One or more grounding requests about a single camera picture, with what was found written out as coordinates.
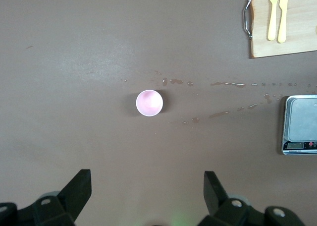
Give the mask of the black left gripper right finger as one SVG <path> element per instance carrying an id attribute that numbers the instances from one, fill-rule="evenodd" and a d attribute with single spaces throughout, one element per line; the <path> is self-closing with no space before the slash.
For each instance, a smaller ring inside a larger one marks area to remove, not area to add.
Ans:
<path id="1" fill-rule="evenodd" d="M 200 226 L 303 226 L 292 211 L 270 206 L 264 213 L 238 198 L 230 198 L 213 171 L 204 173 L 204 200 L 209 214 Z"/>

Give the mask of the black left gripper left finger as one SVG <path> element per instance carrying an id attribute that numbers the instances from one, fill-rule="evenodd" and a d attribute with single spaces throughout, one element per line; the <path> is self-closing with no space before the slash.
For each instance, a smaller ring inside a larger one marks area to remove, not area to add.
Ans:
<path id="1" fill-rule="evenodd" d="M 2 226 L 74 226 L 91 197 L 91 171 L 80 170 L 61 190 L 42 195 L 26 208 L 0 204 Z"/>

